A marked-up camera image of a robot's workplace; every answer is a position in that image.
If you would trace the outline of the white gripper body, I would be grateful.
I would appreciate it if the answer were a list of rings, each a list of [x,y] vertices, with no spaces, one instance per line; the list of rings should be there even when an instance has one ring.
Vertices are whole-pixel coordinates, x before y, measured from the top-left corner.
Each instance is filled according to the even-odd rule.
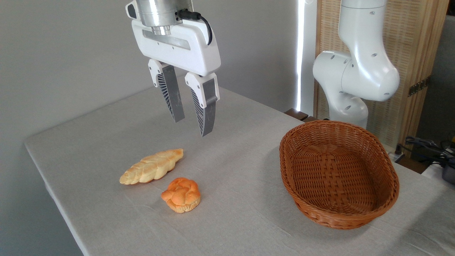
[[[154,34],[141,21],[132,20],[132,29],[141,53],[162,63],[206,76],[217,71],[221,58],[215,35],[209,35],[203,21],[184,20],[170,27],[168,35]]]

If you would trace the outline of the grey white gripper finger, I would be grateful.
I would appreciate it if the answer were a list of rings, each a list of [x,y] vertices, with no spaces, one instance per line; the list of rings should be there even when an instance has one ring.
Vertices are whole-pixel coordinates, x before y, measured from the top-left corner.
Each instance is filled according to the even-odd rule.
[[[172,65],[150,59],[149,72],[153,85],[160,89],[175,123],[185,118],[175,68]]]
[[[215,73],[207,76],[188,72],[185,82],[190,87],[202,137],[211,133],[215,122],[216,102],[220,99]]]

